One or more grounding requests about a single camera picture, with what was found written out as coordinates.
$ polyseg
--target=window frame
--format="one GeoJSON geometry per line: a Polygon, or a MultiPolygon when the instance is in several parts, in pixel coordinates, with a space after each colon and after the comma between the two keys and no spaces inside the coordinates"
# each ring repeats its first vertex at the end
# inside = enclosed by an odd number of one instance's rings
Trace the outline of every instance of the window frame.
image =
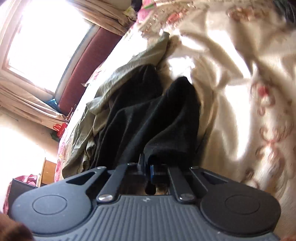
{"type": "Polygon", "coordinates": [[[8,53],[13,39],[15,38],[18,31],[20,31],[22,12],[30,2],[31,0],[13,0],[9,14],[6,20],[4,21],[4,26],[6,25],[7,27],[1,29],[0,31],[0,55],[4,55],[3,58],[0,57],[0,76],[12,80],[14,83],[16,83],[29,93],[35,95],[38,99],[42,100],[43,102],[49,101],[57,96],[56,100],[58,103],[76,64],[78,63],[88,44],[90,43],[94,35],[97,33],[97,31],[100,29],[100,27],[96,24],[93,24],[91,26],[91,28],[89,29],[89,31],[87,32],[79,46],[77,47],[73,56],[71,57],[71,60],[68,63],[57,86],[57,89],[54,93],[50,90],[47,90],[46,88],[34,84],[29,79],[18,74],[18,70],[9,66],[8,53]]]}

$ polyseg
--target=bed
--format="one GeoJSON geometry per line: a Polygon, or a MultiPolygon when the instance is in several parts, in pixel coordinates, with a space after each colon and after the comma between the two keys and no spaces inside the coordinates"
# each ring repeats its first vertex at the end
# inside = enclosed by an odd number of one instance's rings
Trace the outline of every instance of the bed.
{"type": "Polygon", "coordinates": [[[60,141],[55,181],[63,178],[86,103],[117,68],[168,32],[157,70],[164,90],[178,76],[196,89],[196,165],[270,192],[282,208],[275,233],[296,234],[296,31],[272,1],[156,5],[139,11],[137,23],[90,77],[60,141]]]}

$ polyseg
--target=red object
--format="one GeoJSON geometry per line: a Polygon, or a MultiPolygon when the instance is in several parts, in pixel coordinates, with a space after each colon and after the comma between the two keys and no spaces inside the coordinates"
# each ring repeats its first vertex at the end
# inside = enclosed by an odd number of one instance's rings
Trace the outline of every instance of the red object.
{"type": "Polygon", "coordinates": [[[100,28],[95,34],[74,68],[59,101],[59,108],[64,115],[67,116],[71,108],[79,103],[85,92],[82,84],[86,83],[95,69],[105,61],[121,37],[104,28],[100,28]]]}
{"type": "Polygon", "coordinates": [[[53,129],[54,129],[55,131],[59,131],[61,127],[62,127],[61,124],[55,124],[55,125],[53,126],[53,129]]]}
{"type": "Polygon", "coordinates": [[[260,97],[264,97],[266,95],[269,95],[269,90],[266,86],[262,86],[258,88],[258,94],[260,97]]]}
{"type": "Polygon", "coordinates": [[[68,124],[67,123],[63,123],[61,125],[61,128],[59,129],[59,131],[57,132],[57,137],[61,139],[62,135],[65,132],[65,129],[67,128],[68,124]]]}

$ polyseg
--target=curtain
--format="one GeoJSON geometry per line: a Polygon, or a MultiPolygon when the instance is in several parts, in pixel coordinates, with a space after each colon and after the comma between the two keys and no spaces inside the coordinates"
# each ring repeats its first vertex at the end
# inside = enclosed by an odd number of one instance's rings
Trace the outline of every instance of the curtain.
{"type": "Polygon", "coordinates": [[[85,19],[120,36],[123,36],[133,23],[122,10],[99,0],[68,0],[68,2],[77,8],[85,19]]]}
{"type": "Polygon", "coordinates": [[[54,129],[57,124],[66,122],[64,115],[56,112],[37,97],[1,76],[0,105],[50,129],[54,129]]]}

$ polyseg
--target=black cloth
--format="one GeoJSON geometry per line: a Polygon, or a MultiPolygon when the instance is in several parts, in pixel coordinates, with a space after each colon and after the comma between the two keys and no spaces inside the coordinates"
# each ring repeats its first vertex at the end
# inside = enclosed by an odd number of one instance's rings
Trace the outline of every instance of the black cloth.
{"type": "Polygon", "coordinates": [[[138,162],[189,167],[199,125],[199,104],[186,77],[163,89],[153,65],[140,66],[116,95],[106,126],[95,137],[91,168],[138,162]]]}
{"type": "Polygon", "coordinates": [[[131,6],[138,12],[142,7],[142,0],[131,0],[131,6]]]}

